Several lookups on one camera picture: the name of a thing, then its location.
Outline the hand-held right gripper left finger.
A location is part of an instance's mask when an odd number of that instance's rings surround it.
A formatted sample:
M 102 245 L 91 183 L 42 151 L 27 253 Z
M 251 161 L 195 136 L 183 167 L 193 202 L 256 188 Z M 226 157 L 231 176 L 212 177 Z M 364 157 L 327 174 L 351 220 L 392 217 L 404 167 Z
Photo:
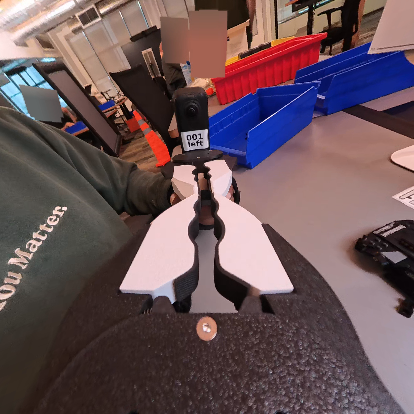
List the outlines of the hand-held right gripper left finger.
M 193 194 L 151 223 L 120 285 L 122 293 L 167 297 L 176 311 L 189 311 L 199 282 L 201 198 Z

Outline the black lego car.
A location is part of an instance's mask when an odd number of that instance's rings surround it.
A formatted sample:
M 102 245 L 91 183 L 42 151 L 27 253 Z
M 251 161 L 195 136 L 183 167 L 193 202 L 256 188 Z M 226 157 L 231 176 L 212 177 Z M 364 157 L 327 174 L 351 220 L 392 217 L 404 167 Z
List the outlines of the black lego car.
M 404 299 L 398 313 L 411 318 L 414 310 L 414 221 L 396 220 L 358 238 L 355 250 L 378 263 L 383 276 Z

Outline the sticker sheet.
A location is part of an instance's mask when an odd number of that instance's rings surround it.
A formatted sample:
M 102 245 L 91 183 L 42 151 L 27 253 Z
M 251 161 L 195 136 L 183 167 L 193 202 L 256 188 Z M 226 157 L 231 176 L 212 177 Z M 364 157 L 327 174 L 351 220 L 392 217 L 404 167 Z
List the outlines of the sticker sheet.
M 414 186 L 393 195 L 392 198 L 414 209 Z

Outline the red storage bin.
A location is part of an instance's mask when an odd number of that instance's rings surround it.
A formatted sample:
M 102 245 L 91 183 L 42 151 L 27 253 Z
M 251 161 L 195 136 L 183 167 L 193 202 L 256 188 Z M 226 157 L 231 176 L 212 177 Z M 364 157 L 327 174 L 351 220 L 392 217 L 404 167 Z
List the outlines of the red storage bin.
M 219 103 L 294 79 L 297 70 L 318 62 L 320 43 L 326 37 L 327 33 L 297 37 L 226 66 L 225 77 L 212 78 Z

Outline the black framed display board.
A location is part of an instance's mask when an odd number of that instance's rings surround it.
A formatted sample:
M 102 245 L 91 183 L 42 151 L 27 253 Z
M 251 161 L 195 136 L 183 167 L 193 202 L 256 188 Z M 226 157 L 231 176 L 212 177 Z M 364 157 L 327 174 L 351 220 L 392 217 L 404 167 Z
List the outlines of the black framed display board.
M 161 88 L 152 80 L 142 65 L 109 75 L 123 94 L 145 115 L 151 125 L 162 136 L 167 146 L 171 146 L 168 132 L 174 110 L 171 101 Z
M 122 142 L 119 130 L 86 93 L 67 66 L 55 61 L 34 63 L 33 67 L 101 142 L 104 152 L 118 157 Z

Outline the blue storage bin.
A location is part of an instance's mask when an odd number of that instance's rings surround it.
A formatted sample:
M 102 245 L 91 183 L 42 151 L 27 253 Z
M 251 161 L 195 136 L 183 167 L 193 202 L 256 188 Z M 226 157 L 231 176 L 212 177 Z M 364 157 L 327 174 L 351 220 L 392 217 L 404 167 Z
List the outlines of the blue storage bin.
M 320 82 L 257 89 L 209 118 L 210 148 L 252 169 L 307 127 Z
M 414 85 L 414 66 L 403 51 L 368 54 L 370 43 L 296 72 L 295 84 L 319 82 L 315 110 L 329 115 Z

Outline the person's left hand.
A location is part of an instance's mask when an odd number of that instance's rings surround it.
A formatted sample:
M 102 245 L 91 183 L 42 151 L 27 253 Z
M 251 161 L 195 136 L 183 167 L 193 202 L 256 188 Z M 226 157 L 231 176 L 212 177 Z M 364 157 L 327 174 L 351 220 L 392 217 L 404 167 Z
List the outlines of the person's left hand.
M 198 215 L 199 230 L 213 229 L 215 218 L 213 217 L 211 205 L 204 205 Z

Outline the orange striped object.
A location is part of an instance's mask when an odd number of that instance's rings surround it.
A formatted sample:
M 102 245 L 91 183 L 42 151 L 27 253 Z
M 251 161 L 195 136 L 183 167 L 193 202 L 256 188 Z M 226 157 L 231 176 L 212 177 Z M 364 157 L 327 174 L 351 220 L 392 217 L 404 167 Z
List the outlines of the orange striped object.
M 163 167 L 171 160 L 167 146 L 137 111 L 133 111 L 133 115 L 158 161 L 156 167 Z

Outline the black office chair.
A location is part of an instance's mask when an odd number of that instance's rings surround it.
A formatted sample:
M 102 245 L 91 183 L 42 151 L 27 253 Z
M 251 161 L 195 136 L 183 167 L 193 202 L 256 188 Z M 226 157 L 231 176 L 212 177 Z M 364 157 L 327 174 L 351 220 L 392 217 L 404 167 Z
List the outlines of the black office chair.
M 342 52 L 354 47 L 353 37 L 359 33 L 364 7 L 364 0 L 346 0 L 341 7 L 327 9 L 318 14 L 326 15 L 328 22 L 328 28 L 323 30 L 327 37 L 320 43 L 320 54 L 329 47 L 329 55 L 332 55 L 332 46 L 340 41 L 343 41 Z M 341 12 L 341 21 L 338 27 L 334 27 L 332 13 L 337 11 Z

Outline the white booklet stand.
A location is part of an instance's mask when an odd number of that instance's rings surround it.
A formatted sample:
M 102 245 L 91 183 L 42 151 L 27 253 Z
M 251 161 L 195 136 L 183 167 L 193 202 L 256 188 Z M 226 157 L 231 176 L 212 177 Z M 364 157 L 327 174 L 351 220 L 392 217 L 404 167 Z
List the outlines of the white booklet stand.
M 392 153 L 390 159 L 394 164 L 414 172 L 414 145 Z

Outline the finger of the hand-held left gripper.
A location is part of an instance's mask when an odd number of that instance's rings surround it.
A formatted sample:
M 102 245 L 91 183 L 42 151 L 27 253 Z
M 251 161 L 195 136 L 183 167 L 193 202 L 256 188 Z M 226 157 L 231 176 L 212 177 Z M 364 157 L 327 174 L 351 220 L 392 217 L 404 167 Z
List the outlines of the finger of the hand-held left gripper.
M 232 172 L 226 161 L 209 161 L 209 174 L 211 194 L 219 194 L 233 201 L 231 196 L 228 195 L 232 183 Z
M 179 164 L 173 167 L 172 206 L 192 195 L 198 196 L 198 207 L 202 207 L 198 171 L 195 165 Z

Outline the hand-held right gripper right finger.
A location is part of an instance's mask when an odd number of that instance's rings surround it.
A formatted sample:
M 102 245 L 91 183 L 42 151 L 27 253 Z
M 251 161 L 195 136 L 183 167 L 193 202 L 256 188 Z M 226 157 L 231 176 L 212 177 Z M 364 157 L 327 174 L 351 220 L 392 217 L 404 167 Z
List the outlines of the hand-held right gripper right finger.
M 262 223 L 224 196 L 213 196 L 216 290 L 239 311 L 248 296 L 292 293 L 293 284 Z

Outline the lego instruction booklet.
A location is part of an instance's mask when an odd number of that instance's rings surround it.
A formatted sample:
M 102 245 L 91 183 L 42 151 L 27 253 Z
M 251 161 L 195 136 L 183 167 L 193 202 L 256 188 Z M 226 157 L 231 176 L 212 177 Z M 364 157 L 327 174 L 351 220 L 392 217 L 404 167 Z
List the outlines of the lego instruction booklet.
M 414 49 L 414 2 L 388 0 L 368 54 Z

